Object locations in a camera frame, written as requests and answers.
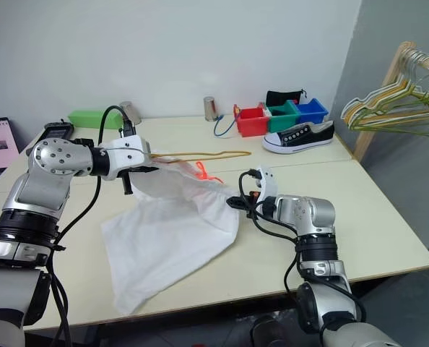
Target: white drawstring bag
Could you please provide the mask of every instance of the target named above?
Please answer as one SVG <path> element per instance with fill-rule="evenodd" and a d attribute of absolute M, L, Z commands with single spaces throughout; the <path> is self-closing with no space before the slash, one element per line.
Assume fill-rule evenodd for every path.
<path fill-rule="evenodd" d="M 144 301 L 197 270 L 231 245 L 239 212 L 236 191 L 201 181 L 188 163 L 153 163 L 130 173 L 136 206 L 102 225 L 115 306 L 131 314 Z"/>

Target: black sneaker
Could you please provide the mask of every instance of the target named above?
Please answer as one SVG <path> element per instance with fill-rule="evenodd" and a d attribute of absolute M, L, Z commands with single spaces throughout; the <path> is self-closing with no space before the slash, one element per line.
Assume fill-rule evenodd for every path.
<path fill-rule="evenodd" d="M 301 123 L 282 132 L 267 134 L 263 147 L 276 153 L 294 153 L 331 142 L 334 131 L 333 121 Z"/>

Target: table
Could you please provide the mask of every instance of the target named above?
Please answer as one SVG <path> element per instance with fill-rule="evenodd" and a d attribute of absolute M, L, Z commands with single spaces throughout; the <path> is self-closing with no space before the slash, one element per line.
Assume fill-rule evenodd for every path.
<path fill-rule="evenodd" d="M 203 117 L 173 117 L 159 119 L 143 119 L 136 128 L 139 136 L 145 138 L 152 150 L 171 152 L 219 152 L 222 150 L 249 150 L 253 154 L 231 160 L 207 161 L 208 172 L 235 171 L 256 167 L 263 163 L 270 167 L 302 165 L 309 163 L 325 163 L 329 161 L 350 160 L 351 155 L 339 138 L 335 137 L 329 145 L 314 148 L 294 155 L 282 155 L 266 151 L 261 146 L 261 137 L 241 137 L 234 129 L 225 138 L 213 135 L 214 122 L 205 121 Z M 97 129 L 76 128 L 72 138 L 91 138 L 97 144 Z M 33 146 L 41 133 L 33 139 Z M 106 129 L 104 142 L 118 137 L 118 131 Z M 23 150 L 19 157 L 0 176 L 0 192 L 8 192 L 20 174 L 27 170 L 27 156 Z M 93 183 L 94 177 L 74 178 L 72 184 Z"/>
<path fill-rule="evenodd" d="M 317 157 L 311 150 L 301 154 L 306 153 L 309 157 Z M 245 168 L 256 166 L 255 160 L 260 155 L 256 153 L 246 157 L 251 161 L 242 165 Z M 274 164 L 266 154 L 263 155 L 269 165 Z M 350 281 L 429 267 L 429 251 L 357 161 L 341 159 L 281 165 L 280 160 L 297 160 L 293 156 L 280 156 L 275 161 L 273 172 L 280 192 L 325 198 L 334 203 L 339 255 L 344 260 Z M 226 166 L 226 163 L 220 164 L 221 168 Z M 235 187 L 240 172 L 242 170 L 220 169 L 217 176 Z M 71 187 L 60 228 L 87 205 L 94 188 L 91 183 Z M 246 180 L 245 188 L 255 189 L 254 180 Z M 0 192 L 0 210 L 6 196 L 5 192 Z M 67 250 L 56 255 L 56 272 L 69 295 L 69 321 L 72 325 L 130 318 L 113 307 L 110 268 L 100 224 L 132 207 L 134 201 L 133 197 L 123 196 L 120 181 L 103 184 L 97 205 L 66 236 L 63 245 Z M 284 291 L 282 278 L 293 256 L 290 244 L 262 234 L 242 217 L 238 237 L 231 247 L 203 268 L 151 298 L 131 317 L 148 317 L 161 312 L 281 293 Z M 293 271 L 289 277 L 290 288 L 295 289 L 301 283 L 301 278 Z M 58 324 L 59 315 L 50 296 L 43 318 L 27 329 Z"/>

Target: storage bin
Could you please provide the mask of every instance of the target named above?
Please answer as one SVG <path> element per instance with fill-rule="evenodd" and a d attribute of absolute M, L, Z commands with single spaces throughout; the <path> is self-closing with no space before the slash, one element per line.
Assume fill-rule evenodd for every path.
<path fill-rule="evenodd" d="M 259 136 L 267 133 L 269 117 L 264 115 L 264 110 L 261 106 L 240 109 L 237 105 L 234 105 L 234 117 L 237 123 L 237 130 L 242 137 Z"/>
<path fill-rule="evenodd" d="M 309 103 L 296 105 L 296 107 L 300 112 L 298 123 L 306 123 L 307 121 L 311 121 L 314 124 L 322 123 L 324 117 L 329 114 L 317 99 L 312 99 Z"/>
<path fill-rule="evenodd" d="M 292 100 L 287 100 L 282 106 L 267 108 L 272 117 L 269 119 L 268 131 L 281 132 L 297 124 L 300 113 Z"/>

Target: robotic arm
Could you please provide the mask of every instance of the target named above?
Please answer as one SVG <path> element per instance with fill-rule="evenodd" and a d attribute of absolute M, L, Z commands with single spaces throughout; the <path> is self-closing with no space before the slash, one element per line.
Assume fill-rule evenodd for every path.
<path fill-rule="evenodd" d="M 261 192 L 252 192 L 250 203 L 264 201 L 257 207 L 258 212 L 298 232 L 297 267 L 305 280 L 297 289 L 301 329 L 306 333 L 320 333 L 324 347 L 401 347 L 376 327 L 357 321 L 355 298 L 351 299 L 343 261 L 338 260 L 333 204 L 313 197 L 277 194 L 274 175 L 267 167 L 260 166 L 253 176 Z M 248 209 L 237 197 L 227 203 L 234 208 Z"/>
<path fill-rule="evenodd" d="M 129 172 L 152 170 L 146 167 L 149 144 L 133 127 L 123 127 L 121 134 L 124 137 L 99 147 L 93 147 L 92 140 L 45 139 L 33 148 L 28 172 L 15 182 L 0 216 L 1 347 L 24 346 L 23 326 L 44 313 L 51 276 L 39 267 L 59 249 L 53 240 L 72 178 L 120 177 L 125 194 L 131 194 Z"/>

